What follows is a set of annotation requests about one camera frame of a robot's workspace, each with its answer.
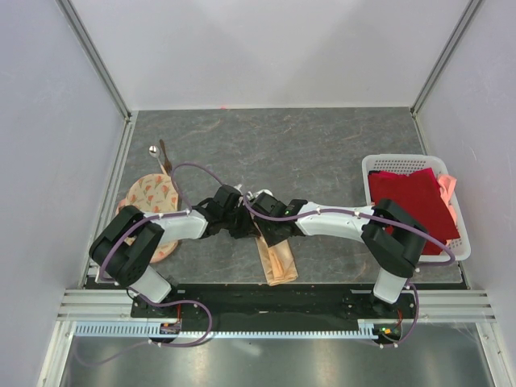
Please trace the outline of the peach cloth napkin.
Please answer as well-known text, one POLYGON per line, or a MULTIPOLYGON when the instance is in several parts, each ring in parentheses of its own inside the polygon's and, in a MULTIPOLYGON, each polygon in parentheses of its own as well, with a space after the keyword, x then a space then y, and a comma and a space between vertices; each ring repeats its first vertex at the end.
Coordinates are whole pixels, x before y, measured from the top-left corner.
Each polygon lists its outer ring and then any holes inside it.
POLYGON ((295 259, 287 240, 269 247, 263 236, 255 238, 265 279, 269 286, 282 285, 297 280, 295 259))

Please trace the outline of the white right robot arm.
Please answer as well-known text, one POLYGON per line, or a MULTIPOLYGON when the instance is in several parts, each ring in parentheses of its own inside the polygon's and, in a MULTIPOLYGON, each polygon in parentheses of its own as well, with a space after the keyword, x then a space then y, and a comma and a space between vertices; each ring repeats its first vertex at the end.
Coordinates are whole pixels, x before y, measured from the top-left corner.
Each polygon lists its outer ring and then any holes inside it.
POLYGON ((382 318, 398 308, 427 242, 427 229, 390 199, 354 208, 301 199, 285 204, 264 190, 252 199, 249 210, 270 246, 292 236, 314 235, 364 243, 380 265, 368 304, 382 318))

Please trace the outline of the metal spoon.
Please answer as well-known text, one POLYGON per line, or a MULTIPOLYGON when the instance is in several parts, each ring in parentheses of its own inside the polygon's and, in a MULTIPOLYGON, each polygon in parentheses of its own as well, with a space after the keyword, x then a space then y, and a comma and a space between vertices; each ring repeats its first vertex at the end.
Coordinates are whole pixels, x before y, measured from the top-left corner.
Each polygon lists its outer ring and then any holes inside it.
POLYGON ((158 162, 158 165, 160 166, 162 173, 169 174, 169 172, 165 168, 164 164, 161 162, 160 149, 156 145, 151 145, 148 149, 148 153, 151 157, 153 157, 158 162))

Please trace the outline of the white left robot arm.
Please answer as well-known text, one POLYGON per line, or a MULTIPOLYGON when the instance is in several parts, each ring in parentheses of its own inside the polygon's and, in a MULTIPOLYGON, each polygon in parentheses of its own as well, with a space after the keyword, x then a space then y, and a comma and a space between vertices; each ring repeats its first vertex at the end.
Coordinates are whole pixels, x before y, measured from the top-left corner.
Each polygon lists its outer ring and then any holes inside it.
POLYGON ((222 185, 212 198, 188 210, 145 213, 125 206, 93 241, 89 257, 100 266, 100 275, 143 295, 153 312, 168 317, 177 308, 177 298, 171 293, 173 286, 151 267, 156 249, 168 242, 205 239, 222 230, 234 239, 258 237, 241 197, 236 188, 222 185))

